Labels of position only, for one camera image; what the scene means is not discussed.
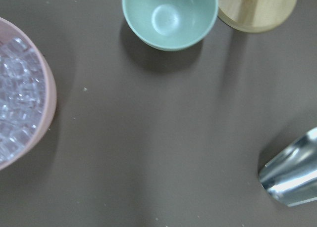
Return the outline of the pile of clear ice cubes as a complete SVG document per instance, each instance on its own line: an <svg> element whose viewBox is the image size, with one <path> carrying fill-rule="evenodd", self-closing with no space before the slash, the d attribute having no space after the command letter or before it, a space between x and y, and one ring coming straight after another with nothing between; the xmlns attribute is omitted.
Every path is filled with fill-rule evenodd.
<svg viewBox="0 0 317 227"><path fill-rule="evenodd" d="M14 158L34 135L45 105L37 55L21 38L0 47L0 162Z"/></svg>

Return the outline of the wooden cup stand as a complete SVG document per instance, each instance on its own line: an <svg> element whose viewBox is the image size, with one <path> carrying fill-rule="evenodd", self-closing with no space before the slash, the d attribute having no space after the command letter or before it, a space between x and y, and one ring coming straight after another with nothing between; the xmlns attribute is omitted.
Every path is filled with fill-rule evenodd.
<svg viewBox="0 0 317 227"><path fill-rule="evenodd" d="M246 33L270 31L284 23L297 0L218 0L218 17Z"/></svg>

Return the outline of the metal ice scoop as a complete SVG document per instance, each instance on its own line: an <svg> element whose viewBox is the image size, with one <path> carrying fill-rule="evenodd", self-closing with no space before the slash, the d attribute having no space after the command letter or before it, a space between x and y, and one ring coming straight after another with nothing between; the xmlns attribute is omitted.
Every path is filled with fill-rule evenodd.
<svg viewBox="0 0 317 227"><path fill-rule="evenodd" d="M288 207L316 201L317 129L275 155L259 170L258 178L273 199Z"/></svg>

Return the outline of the mint green bowl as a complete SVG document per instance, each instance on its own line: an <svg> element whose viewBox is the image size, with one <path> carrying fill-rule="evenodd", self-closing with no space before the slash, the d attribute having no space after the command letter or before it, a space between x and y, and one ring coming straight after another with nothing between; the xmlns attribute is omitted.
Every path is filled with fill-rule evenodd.
<svg viewBox="0 0 317 227"><path fill-rule="evenodd" d="M218 16L218 0L121 0L126 23L145 44L163 51L201 41Z"/></svg>

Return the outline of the pink bowl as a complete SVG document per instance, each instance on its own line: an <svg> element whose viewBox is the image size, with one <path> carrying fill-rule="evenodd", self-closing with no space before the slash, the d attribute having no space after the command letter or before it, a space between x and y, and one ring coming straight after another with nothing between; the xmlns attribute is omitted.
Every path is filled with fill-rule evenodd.
<svg viewBox="0 0 317 227"><path fill-rule="evenodd" d="M0 169L3 170L25 154L27 154L30 150L32 150L44 137L46 132L49 129L49 126L52 123L54 118L54 114L56 111L56 84L54 80L54 76L52 71L44 58L43 54L38 50L32 40L17 26L7 21L4 18L0 19L0 41L2 43L8 42L13 37L19 37L26 42L34 51L37 56L39 63L42 67L42 71L44 74L45 86L46 86L46 96L45 96L45 104L43 109L43 115L40 119L39 125L37 126L34 135L26 144L26 147L18 152L13 158L8 161L4 161L0 164Z"/></svg>

